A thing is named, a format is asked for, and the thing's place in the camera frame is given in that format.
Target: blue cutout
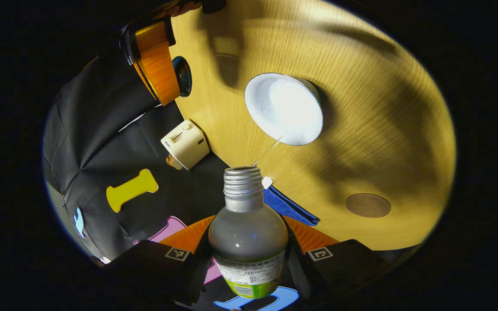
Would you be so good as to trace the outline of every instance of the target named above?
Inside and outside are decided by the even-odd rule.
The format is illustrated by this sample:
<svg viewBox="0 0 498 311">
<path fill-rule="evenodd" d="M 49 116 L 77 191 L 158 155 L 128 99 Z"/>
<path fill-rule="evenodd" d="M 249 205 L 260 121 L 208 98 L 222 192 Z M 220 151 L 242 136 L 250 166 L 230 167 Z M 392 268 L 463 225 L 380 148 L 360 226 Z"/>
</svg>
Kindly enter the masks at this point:
<svg viewBox="0 0 498 311">
<path fill-rule="evenodd" d="M 79 207 L 77 207 L 77 215 L 74 215 L 74 225 L 76 226 L 76 229 L 78 233 L 80 234 L 81 238 L 85 238 L 83 235 L 83 217 L 82 217 L 82 212 L 80 211 Z"/>
<path fill-rule="evenodd" d="M 264 308 L 259 309 L 259 311 L 280 311 L 283 308 L 294 303 L 299 298 L 299 293 L 295 289 L 283 286 L 278 286 L 278 288 L 270 295 L 276 297 L 276 301 Z M 230 299 L 226 302 L 215 301 L 215 305 L 227 310 L 241 310 L 241 307 L 250 303 L 251 301 L 254 301 L 254 299 L 237 296 L 234 299 Z"/>
</svg>

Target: green label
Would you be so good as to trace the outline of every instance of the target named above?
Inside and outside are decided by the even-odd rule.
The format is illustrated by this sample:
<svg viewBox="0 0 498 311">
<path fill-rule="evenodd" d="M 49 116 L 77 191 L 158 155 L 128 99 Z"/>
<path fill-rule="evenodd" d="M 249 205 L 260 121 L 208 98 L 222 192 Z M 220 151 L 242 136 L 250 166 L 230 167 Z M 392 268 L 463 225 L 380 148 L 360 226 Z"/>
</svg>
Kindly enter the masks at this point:
<svg viewBox="0 0 498 311">
<path fill-rule="evenodd" d="M 257 262 L 238 262 L 215 255 L 216 264 L 228 286 L 245 298 L 262 298 L 273 293 L 279 285 L 284 251 Z"/>
</svg>

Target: black cloth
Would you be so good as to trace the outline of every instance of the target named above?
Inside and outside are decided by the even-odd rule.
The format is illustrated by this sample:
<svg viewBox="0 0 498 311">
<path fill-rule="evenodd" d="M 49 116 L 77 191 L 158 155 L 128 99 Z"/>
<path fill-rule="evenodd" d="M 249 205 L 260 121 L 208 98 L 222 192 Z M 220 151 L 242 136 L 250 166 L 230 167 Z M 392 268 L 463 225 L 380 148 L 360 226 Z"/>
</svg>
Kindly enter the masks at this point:
<svg viewBox="0 0 498 311">
<path fill-rule="evenodd" d="M 81 210 L 85 244 L 94 255 L 113 260 L 134 241 L 156 234 L 170 216 L 190 225 L 224 206 L 227 165 L 209 154 L 189 171 L 168 166 L 169 153 L 160 139 L 184 118 L 174 102 L 155 105 L 120 51 L 101 55 L 55 98 L 44 135 L 44 175 L 65 195 L 69 219 L 62 221 L 73 221 Z M 153 174 L 158 191 L 135 197 L 119 213 L 112 211 L 106 188 L 133 179 L 144 168 Z"/>
</svg>

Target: barcode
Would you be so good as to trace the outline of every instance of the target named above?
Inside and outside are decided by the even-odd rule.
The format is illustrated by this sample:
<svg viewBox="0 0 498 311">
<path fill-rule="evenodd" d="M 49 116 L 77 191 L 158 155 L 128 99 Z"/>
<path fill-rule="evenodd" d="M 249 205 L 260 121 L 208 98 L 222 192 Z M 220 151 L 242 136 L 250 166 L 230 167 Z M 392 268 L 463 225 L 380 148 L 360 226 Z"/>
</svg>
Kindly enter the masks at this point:
<svg viewBox="0 0 498 311">
<path fill-rule="evenodd" d="M 239 287 L 235 285 L 234 287 L 239 295 L 253 296 L 253 289 L 251 287 Z"/>
</svg>

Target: wooden table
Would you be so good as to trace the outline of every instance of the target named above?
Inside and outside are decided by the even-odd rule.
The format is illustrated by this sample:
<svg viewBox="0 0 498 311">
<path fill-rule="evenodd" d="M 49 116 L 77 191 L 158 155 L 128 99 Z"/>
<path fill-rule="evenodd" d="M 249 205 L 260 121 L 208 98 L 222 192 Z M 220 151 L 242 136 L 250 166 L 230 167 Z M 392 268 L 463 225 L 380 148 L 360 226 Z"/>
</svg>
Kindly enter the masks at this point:
<svg viewBox="0 0 498 311">
<path fill-rule="evenodd" d="M 206 133 L 231 167 L 251 165 L 274 140 L 253 122 L 245 86 L 260 73 L 314 83 L 324 128 L 306 146 L 278 145 L 260 158 L 263 175 L 320 218 L 320 231 L 373 250 L 406 248 L 429 234 L 448 199 L 455 136 L 433 79 L 393 39 L 351 13 L 317 0 L 228 0 L 215 14 L 172 19 L 192 69 L 182 115 Z M 346 198 L 371 193 L 389 215 L 352 214 Z"/>
</svg>

